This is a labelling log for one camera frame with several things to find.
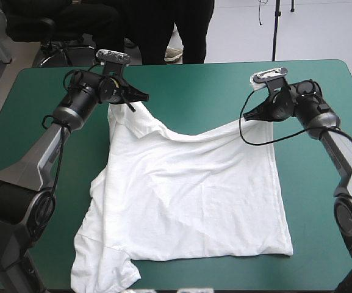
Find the tripod stand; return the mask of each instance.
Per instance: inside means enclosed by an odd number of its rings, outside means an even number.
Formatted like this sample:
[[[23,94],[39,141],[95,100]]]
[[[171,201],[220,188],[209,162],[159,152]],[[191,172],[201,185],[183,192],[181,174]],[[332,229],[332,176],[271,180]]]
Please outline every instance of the tripod stand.
[[[294,5],[295,0],[291,0],[291,12],[295,11]],[[272,61],[275,61],[276,58],[276,42],[278,39],[278,24],[279,17],[281,16],[280,11],[280,0],[276,0],[276,9],[275,9],[275,32],[273,33],[273,49],[272,49]]]

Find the green table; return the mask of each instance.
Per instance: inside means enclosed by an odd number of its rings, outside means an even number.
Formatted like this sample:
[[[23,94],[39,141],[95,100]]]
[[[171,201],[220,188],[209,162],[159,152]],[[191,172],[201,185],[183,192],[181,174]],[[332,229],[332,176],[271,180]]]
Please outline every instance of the green table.
[[[339,60],[129,67],[126,79],[150,93],[151,113],[170,129],[198,134],[238,118],[255,72],[287,67],[288,82],[318,81],[325,100],[352,135],[352,77]],[[70,68],[22,71],[0,113],[0,169],[16,162],[44,131],[40,125],[65,91]],[[250,108],[267,93],[253,96]],[[275,124],[275,137],[301,129],[295,118]],[[70,287],[73,238],[88,209],[89,186],[109,151],[107,106],[98,106],[66,145],[57,209],[32,256],[48,288]],[[294,255],[134,261],[142,279],[133,288],[212,287],[250,290],[329,290],[352,268],[334,221],[332,193],[339,176],[320,142],[306,134],[275,145]]]

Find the white t-shirt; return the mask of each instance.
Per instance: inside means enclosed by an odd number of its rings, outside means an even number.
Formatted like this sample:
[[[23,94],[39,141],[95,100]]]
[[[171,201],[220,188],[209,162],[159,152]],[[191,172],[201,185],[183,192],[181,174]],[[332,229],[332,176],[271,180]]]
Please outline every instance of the white t-shirt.
[[[273,145],[243,143],[238,121],[178,134],[134,107],[109,107],[109,160],[75,237],[74,291],[128,288],[140,278],[131,259],[292,255]],[[242,127],[253,142],[273,137],[271,123]]]

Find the metal pole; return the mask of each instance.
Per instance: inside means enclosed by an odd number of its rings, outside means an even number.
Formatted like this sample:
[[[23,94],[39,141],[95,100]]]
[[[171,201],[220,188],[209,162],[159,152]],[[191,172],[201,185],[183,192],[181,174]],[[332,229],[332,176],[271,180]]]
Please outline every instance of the metal pole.
[[[276,10],[275,10],[275,32],[273,33],[273,49],[272,49],[272,61],[276,58],[276,42],[278,39],[278,24],[279,24],[280,12],[280,0],[276,0]]]

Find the chair base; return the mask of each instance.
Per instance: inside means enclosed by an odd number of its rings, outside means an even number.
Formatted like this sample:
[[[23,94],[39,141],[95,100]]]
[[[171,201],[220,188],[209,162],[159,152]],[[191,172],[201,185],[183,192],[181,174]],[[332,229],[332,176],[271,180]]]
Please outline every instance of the chair base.
[[[38,62],[36,67],[43,67],[44,64],[47,63],[47,61],[49,61],[58,54],[61,54],[63,56],[67,66],[74,66],[69,57],[68,51],[77,49],[94,50],[95,48],[89,45],[70,45],[70,41],[41,43],[40,50],[42,51],[44,57]]]

